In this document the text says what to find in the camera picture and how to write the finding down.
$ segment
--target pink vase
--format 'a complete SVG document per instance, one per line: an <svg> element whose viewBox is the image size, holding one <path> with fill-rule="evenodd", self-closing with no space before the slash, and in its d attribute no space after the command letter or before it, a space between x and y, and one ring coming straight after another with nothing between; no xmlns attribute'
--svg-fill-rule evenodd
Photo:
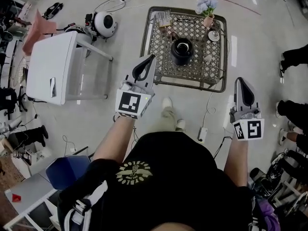
<svg viewBox="0 0 308 231"><path fill-rule="evenodd" d="M205 27L210 27L212 22L213 22L213 19L214 19L214 15L213 14L209 14L203 21L203 25Z"/></svg>

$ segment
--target black kettle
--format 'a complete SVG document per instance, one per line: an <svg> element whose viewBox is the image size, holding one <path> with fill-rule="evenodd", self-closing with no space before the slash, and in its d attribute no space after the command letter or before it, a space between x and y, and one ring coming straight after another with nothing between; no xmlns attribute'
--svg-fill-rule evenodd
<svg viewBox="0 0 308 231"><path fill-rule="evenodd" d="M193 44L187 38L180 38L175 32L171 33L171 60L175 65L186 65L193 57Z"/></svg>

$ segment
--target purple cloth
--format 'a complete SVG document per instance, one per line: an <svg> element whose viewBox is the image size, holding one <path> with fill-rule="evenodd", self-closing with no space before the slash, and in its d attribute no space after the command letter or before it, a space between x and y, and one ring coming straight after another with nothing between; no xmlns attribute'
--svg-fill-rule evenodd
<svg viewBox="0 0 308 231"><path fill-rule="evenodd" d="M274 208L266 199L258 200L268 231L280 231L278 217L274 213Z"/></svg>

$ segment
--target lattice tabletop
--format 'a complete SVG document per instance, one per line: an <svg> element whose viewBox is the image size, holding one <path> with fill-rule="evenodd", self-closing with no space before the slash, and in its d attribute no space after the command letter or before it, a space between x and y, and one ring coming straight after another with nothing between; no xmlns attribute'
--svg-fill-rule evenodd
<svg viewBox="0 0 308 231"><path fill-rule="evenodd" d="M158 27L156 11L170 10L172 25ZM154 54L157 57L154 76L155 84L166 84L200 90L223 92L227 82L227 26L226 20L215 15L210 29L202 24L203 17L192 10L168 7L149 9L141 56ZM208 33L215 28L219 32L219 41L212 42ZM171 60L170 33L175 32L180 38L187 38L193 44L193 57L187 65L177 66ZM205 58L211 55L207 64Z"/></svg>

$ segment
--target flower bouquet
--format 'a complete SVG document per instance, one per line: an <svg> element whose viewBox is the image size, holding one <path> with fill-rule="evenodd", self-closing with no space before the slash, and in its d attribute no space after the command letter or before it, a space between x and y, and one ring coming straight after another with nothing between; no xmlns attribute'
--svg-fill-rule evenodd
<svg viewBox="0 0 308 231"><path fill-rule="evenodd" d="M205 19L203 21L203 25L205 27L210 27L213 22L214 19L213 11L217 7L217 2L218 2L217 0L197 1L197 8L195 11L197 14L203 14L205 16Z"/></svg>

